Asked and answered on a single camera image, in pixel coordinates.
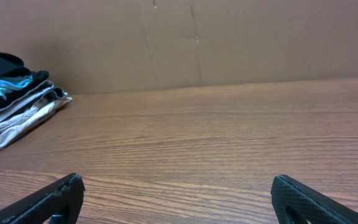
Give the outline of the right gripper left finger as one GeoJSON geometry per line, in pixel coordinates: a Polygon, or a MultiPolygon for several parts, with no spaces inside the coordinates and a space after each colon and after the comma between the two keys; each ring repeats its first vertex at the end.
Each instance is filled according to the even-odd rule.
{"type": "Polygon", "coordinates": [[[79,174],[72,173],[0,210],[0,224],[75,224],[85,196],[79,174]]]}

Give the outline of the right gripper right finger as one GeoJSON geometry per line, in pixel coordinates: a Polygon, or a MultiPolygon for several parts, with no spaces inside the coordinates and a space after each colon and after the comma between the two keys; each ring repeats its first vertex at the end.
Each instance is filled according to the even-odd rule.
{"type": "Polygon", "coordinates": [[[358,224],[358,213],[287,176],[274,178],[272,205],[279,224],[358,224]]]}

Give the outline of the black t-shirt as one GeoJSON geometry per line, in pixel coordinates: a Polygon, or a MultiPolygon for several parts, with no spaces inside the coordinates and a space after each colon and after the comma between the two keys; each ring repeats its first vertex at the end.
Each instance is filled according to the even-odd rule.
{"type": "Polygon", "coordinates": [[[12,54],[0,52],[0,79],[29,74],[30,70],[25,67],[22,59],[12,54]]]}

